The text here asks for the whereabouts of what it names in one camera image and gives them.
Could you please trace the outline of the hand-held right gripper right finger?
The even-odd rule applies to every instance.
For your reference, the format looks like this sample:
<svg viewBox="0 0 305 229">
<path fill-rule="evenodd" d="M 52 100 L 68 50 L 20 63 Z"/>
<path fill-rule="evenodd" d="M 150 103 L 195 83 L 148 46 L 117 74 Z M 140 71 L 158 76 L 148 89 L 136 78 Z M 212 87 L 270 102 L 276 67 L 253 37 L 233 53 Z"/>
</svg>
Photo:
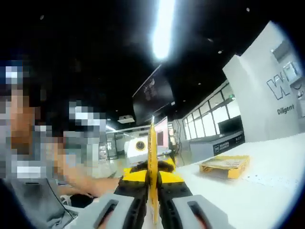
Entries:
<svg viewBox="0 0 305 229">
<path fill-rule="evenodd" d="M 157 177 L 159 214 L 165 229 L 229 229 L 227 214 L 201 195 L 193 195 L 176 174 Z"/>
</svg>

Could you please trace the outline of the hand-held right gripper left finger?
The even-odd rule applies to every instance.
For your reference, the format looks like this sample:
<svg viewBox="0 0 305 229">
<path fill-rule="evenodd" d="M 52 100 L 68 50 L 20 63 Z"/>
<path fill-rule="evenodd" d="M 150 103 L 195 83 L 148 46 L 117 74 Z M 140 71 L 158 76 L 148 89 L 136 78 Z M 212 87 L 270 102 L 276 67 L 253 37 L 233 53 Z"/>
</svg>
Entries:
<svg viewBox="0 0 305 229">
<path fill-rule="evenodd" d="M 149 173 L 132 167 L 119 180 L 113 193 L 95 199 L 76 218 L 77 229 L 140 229 L 146 216 Z"/>
</svg>

